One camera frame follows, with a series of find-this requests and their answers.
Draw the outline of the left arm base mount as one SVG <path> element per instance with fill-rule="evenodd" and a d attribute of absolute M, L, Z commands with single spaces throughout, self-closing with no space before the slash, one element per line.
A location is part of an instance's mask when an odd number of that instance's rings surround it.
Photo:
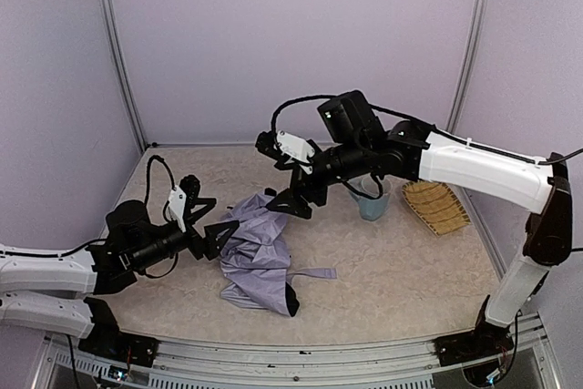
<path fill-rule="evenodd" d="M 78 349 L 113 361 L 151 368 L 159 348 L 153 337 L 121 331 L 93 330 Z"/>

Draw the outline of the lavender folding umbrella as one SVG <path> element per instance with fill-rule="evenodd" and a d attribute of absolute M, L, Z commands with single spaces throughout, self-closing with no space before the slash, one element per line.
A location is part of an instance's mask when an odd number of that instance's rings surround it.
<path fill-rule="evenodd" d="M 236 220 L 239 228 L 220 251 L 220 269 L 229 284 L 222 300 L 239 308 L 266 310 L 293 317 L 300 302 L 292 287 L 297 276 L 335 280 L 334 268 L 306 268 L 290 272 L 291 255 L 283 231 L 287 216 L 267 209 L 273 189 L 258 192 L 232 207 L 223 219 Z"/>

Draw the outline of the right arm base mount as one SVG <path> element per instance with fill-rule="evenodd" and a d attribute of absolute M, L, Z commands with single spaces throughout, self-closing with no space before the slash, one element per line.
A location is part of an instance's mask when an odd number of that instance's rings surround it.
<path fill-rule="evenodd" d="M 514 341 L 506 333 L 476 333 L 474 331 L 440 336 L 434 340 L 441 366 L 472 362 L 474 360 L 512 350 Z"/>

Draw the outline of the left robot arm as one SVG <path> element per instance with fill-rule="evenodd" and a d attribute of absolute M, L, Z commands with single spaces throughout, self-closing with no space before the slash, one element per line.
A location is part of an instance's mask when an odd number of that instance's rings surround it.
<path fill-rule="evenodd" d="M 189 251 L 200 260 L 217 258 L 239 228 L 236 220 L 211 224 L 202 233 L 200 210 L 163 225 L 151 222 L 146 204 L 129 200 L 106 217 L 108 235 L 79 250 L 63 252 L 1 248 L 1 322 L 86 339 L 98 328 L 118 329 L 102 296 L 124 291 L 155 264 Z"/>

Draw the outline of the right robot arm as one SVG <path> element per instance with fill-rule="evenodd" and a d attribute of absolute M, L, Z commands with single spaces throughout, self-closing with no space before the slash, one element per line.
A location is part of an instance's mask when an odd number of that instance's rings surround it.
<path fill-rule="evenodd" d="M 257 150 L 289 170 L 289 188 L 269 202 L 272 211 L 310 219 L 312 206 L 327 202 L 331 185 L 347 186 L 368 175 L 375 185 L 386 176 L 454 185 L 509 201 L 528 211 L 527 238 L 500 285 L 479 313 L 478 325 L 505 329 L 543 283 L 551 268 L 573 251 L 573 202 L 566 157 L 531 157 L 460 138 L 404 113 L 383 127 L 363 92 L 318 95 L 318 113 L 334 142 L 320 149 L 313 140 L 277 128 L 277 118 L 301 100 L 288 100 L 259 134 Z"/>

